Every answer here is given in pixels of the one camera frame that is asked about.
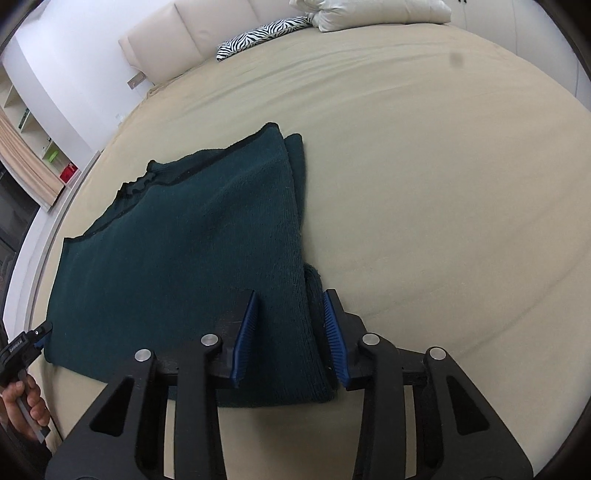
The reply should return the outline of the person's left hand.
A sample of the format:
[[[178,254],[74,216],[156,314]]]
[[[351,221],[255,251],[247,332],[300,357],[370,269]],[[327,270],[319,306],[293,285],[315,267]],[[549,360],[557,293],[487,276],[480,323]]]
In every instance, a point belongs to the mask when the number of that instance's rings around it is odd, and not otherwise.
[[[36,439],[37,430],[49,425],[50,411],[31,375],[1,390],[1,421],[30,440]]]

